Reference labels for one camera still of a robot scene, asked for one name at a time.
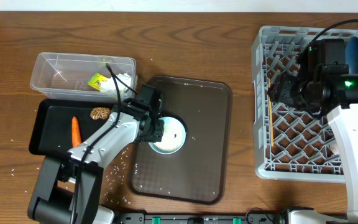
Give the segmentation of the light blue rice bowl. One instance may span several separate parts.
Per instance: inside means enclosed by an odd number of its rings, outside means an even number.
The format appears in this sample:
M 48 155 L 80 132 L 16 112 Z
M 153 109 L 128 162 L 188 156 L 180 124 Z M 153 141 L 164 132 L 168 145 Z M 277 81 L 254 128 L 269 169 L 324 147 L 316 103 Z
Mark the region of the light blue rice bowl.
M 173 154 L 177 152 L 185 143 L 185 126 L 176 118 L 161 117 L 163 121 L 163 134 L 160 142 L 150 142 L 149 146 L 159 154 Z

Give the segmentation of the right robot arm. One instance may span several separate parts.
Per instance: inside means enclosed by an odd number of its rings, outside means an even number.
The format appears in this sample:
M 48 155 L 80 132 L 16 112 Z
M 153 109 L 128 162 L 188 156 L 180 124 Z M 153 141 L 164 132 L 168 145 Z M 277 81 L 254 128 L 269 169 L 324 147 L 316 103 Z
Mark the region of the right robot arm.
M 310 42 L 297 75 L 279 75 L 268 89 L 275 103 L 325 116 L 342 161 L 347 222 L 358 223 L 358 37 Z

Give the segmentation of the orange carrot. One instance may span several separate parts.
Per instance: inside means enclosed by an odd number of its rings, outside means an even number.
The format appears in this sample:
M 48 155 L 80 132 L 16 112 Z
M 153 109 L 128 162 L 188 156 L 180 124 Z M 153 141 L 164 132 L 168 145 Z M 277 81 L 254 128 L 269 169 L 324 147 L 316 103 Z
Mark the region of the orange carrot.
M 82 143 L 79 122 L 75 116 L 71 120 L 71 142 L 73 147 L 78 147 Z

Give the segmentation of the wooden chopstick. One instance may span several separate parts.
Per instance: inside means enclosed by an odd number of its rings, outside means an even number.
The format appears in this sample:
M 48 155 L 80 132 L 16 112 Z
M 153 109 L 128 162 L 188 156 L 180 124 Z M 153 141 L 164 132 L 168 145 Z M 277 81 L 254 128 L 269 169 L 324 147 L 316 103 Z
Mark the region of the wooden chopstick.
M 271 86 L 270 79 L 268 81 L 268 90 Z M 270 132 L 270 148 L 274 147 L 274 136 L 273 136 L 273 118 L 272 118 L 272 101 L 268 95 L 268 112 L 269 112 L 269 132 Z

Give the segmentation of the brown noodle clump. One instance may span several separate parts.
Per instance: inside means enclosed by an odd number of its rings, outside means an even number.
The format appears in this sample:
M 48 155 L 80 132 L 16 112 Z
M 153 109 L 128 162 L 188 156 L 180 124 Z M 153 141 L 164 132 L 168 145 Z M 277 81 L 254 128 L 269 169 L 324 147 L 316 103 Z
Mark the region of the brown noodle clump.
M 109 108 L 96 107 L 92 109 L 90 116 L 93 120 L 108 119 L 110 114 L 111 110 Z

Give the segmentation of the foil snack wrapper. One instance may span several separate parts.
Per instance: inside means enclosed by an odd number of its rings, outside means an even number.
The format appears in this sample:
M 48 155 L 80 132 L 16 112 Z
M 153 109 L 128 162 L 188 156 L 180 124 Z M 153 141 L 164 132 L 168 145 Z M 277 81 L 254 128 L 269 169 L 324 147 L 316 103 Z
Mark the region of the foil snack wrapper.
M 104 82 L 107 82 L 109 80 L 108 77 L 105 77 L 104 75 L 100 73 L 95 73 L 90 80 L 88 81 L 88 85 L 98 91 L 101 90 L 101 84 Z

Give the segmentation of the white paper napkin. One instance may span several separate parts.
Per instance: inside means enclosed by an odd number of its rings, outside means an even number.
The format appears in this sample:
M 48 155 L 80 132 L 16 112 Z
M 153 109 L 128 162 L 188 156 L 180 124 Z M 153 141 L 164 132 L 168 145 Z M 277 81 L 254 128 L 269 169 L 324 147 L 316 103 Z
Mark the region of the white paper napkin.
M 120 73 L 116 77 L 116 83 L 120 93 L 127 93 L 129 89 L 126 86 L 130 86 L 131 82 L 132 82 L 132 78 L 127 73 L 124 74 Z M 100 85 L 100 92 L 104 92 L 104 93 L 116 92 L 115 82 L 112 77 L 110 78 L 103 77 Z

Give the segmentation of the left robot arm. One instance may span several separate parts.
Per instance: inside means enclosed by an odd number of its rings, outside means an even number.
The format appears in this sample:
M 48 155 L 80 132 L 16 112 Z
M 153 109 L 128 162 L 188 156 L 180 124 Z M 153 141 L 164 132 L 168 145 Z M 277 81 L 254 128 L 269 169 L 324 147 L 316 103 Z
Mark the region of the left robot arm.
M 99 204 L 104 169 L 130 143 L 161 141 L 162 108 L 161 92 L 142 85 L 79 146 L 45 153 L 27 216 L 39 223 L 112 223 L 114 212 Z

